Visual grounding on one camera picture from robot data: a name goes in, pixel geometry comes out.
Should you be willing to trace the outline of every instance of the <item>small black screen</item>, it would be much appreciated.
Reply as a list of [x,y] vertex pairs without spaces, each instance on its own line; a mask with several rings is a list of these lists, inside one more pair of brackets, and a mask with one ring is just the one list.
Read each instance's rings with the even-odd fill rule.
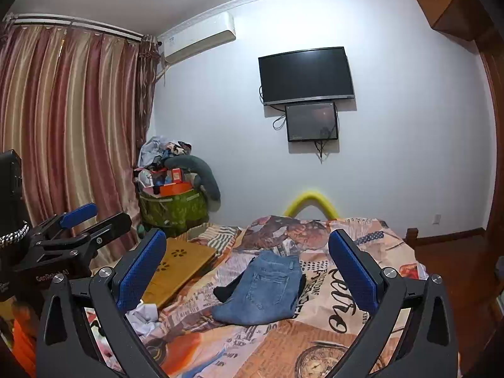
[[343,47],[261,57],[259,71],[265,105],[354,96]]
[[338,139],[336,110],[332,102],[288,105],[285,115],[289,142]]

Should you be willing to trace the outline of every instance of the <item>air conditioner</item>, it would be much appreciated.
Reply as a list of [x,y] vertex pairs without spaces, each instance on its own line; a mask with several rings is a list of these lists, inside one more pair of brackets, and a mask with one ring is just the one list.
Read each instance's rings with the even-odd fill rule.
[[163,41],[164,55],[169,64],[175,64],[234,40],[233,16],[222,12],[167,37]]

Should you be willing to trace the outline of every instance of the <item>jeans back pocket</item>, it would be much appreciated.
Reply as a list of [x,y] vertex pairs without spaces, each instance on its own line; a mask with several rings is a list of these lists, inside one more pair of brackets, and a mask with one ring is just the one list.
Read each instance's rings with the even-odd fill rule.
[[288,281],[288,276],[255,272],[247,298],[259,309],[278,304],[283,297]]

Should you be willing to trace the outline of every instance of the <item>curtain rod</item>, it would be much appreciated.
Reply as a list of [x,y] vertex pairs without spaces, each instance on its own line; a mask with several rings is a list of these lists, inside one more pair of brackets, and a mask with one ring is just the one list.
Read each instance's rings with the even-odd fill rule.
[[104,32],[106,34],[123,37],[133,41],[141,41],[143,37],[143,35],[138,32],[111,26],[103,22],[86,20],[85,18],[79,17],[68,17],[66,15],[15,14],[12,16],[12,22],[16,25],[72,26],[90,31]]

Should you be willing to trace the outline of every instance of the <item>bed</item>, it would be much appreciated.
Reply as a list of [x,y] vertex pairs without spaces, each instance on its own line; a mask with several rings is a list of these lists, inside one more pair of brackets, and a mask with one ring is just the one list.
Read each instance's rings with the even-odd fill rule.
[[[403,277],[427,277],[414,251],[383,220],[324,222],[271,215],[244,230],[205,224],[179,239],[216,247],[215,259],[184,285],[160,311],[155,327],[140,339],[170,377],[324,377],[369,318],[355,305],[329,256],[328,237],[338,228],[381,267],[392,266]],[[214,287],[229,284],[263,249],[299,257],[306,286],[294,318],[252,327],[217,322],[210,313],[220,304]],[[401,311],[373,371],[388,363],[408,312]],[[107,364],[120,370],[106,340],[98,344]]]

